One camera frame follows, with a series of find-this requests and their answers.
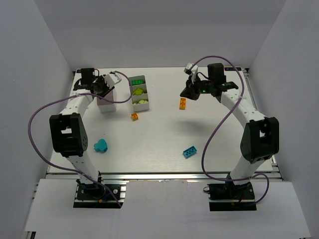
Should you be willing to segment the orange 2x3 lego brick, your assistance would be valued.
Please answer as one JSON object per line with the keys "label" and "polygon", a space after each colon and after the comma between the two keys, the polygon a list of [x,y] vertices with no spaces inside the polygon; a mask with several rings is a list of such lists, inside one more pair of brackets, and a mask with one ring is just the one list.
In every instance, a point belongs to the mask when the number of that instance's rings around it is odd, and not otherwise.
{"label": "orange 2x3 lego brick", "polygon": [[186,98],[180,98],[179,109],[185,110],[185,108],[186,108]]}

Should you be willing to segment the green lego brick top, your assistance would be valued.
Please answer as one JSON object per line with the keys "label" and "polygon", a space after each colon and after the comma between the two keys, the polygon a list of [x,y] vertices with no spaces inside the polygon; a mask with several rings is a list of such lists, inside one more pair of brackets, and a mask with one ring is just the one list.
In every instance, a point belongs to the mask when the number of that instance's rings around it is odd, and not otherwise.
{"label": "green lego brick top", "polygon": [[144,83],[144,82],[143,82],[142,79],[132,80],[132,81],[131,81],[131,84],[132,84],[132,85],[141,85],[141,84],[143,84],[143,83]]}

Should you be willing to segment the lime 2x3 lego brick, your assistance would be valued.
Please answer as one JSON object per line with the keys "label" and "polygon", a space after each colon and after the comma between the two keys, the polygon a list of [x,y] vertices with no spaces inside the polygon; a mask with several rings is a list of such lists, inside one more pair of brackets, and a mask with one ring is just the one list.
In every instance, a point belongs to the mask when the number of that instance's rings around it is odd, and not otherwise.
{"label": "lime 2x3 lego brick", "polygon": [[146,93],[146,91],[144,91],[142,88],[136,88],[133,91],[133,96],[143,95],[145,93]]}

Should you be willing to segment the orange small lego brick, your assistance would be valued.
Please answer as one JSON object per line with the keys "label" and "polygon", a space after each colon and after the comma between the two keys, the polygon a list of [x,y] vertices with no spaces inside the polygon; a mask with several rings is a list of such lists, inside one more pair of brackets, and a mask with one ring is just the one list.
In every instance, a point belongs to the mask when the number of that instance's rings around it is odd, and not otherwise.
{"label": "orange small lego brick", "polygon": [[131,118],[132,118],[132,121],[136,121],[139,119],[139,116],[137,113],[133,113],[133,114],[131,114]]}

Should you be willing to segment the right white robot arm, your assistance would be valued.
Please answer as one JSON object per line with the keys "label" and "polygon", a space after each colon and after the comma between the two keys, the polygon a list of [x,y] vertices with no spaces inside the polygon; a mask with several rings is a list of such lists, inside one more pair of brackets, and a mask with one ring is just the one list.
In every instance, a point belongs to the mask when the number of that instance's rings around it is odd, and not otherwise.
{"label": "right white robot arm", "polygon": [[245,185],[266,160],[279,151],[279,122],[257,111],[241,94],[234,82],[228,82],[221,63],[207,66],[208,78],[198,77],[198,66],[187,64],[186,86],[182,98],[198,100],[201,94],[210,94],[229,109],[242,125],[244,131],[240,142],[241,157],[226,181],[235,186]]}

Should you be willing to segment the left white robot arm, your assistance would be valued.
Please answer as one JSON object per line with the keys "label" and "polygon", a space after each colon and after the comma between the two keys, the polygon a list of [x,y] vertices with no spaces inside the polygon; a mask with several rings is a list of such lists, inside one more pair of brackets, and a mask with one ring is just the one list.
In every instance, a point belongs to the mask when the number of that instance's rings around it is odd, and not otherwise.
{"label": "left white robot arm", "polygon": [[49,118],[50,132],[55,152],[60,153],[73,165],[80,176],[80,183],[91,184],[97,181],[99,172],[87,153],[88,136],[82,117],[94,96],[104,97],[114,89],[113,80],[105,77],[94,68],[80,70],[81,78],[73,87],[73,97],[67,100],[66,107]]}

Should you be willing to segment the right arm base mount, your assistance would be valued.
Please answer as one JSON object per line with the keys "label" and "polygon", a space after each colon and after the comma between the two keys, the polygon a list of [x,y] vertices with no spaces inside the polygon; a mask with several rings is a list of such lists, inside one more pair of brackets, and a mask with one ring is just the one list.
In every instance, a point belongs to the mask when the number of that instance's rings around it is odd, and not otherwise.
{"label": "right arm base mount", "polygon": [[256,211],[255,194],[250,182],[235,185],[233,182],[208,184],[203,188],[208,194],[211,212]]}

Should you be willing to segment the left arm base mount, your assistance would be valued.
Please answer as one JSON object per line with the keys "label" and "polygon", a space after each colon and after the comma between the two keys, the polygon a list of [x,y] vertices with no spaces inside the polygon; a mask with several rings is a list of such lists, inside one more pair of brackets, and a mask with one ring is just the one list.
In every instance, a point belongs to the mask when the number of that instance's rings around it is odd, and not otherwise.
{"label": "left arm base mount", "polygon": [[120,209],[124,199],[121,198],[121,184],[104,184],[108,187],[114,196],[101,185],[89,182],[81,183],[76,180],[77,187],[73,202],[73,208],[78,209]]}

